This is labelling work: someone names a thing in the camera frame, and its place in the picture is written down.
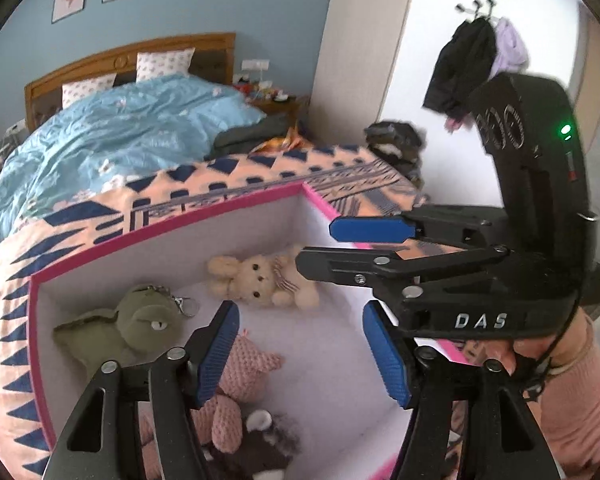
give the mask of human hand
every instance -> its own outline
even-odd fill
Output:
[[[517,341],[488,341],[485,344],[487,357],[497,359],[512,374],[516,369],[516,356],[538,359],[546,352],[555,336]],[[561,367],[572,363],[587,343],[587,316],[579,308],[571,325],[551,352],[551,366]]]

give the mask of pink knitted toy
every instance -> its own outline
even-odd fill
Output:
[[[216,393],[191,418],[200,444],[212,442],[223,453],[235,453],[242,442],[242,415],[238,402],[257,402],[264,394],[267,375],[282,367],[278,354],[262,352],[246,336],[235,338]]]

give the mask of nightstand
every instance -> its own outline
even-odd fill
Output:
[[[304,99],[296,97],[291,98],[284,103],[277,103],[272,100],[264,99],[254,99],[250,102],[251,106],[259,108],[267,115],[286,114],[289,117],[289,125],[291,126],[296,124],[303,104]]]

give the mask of blue comforter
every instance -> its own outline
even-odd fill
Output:
[[[24,224],[158,170],[200,161],[216,136],[264,118],[232,88],[171,75],[79,100],[0,174],[0,242]]]

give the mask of green stuffed dinosaur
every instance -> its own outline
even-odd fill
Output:
[[[115,310],[99,308],[54,329],[54,340],[93,377],[104,361],[122,367],[166,351],[182,334],[184,316],[176,299],[158,286],[141,285],[125,294]]]

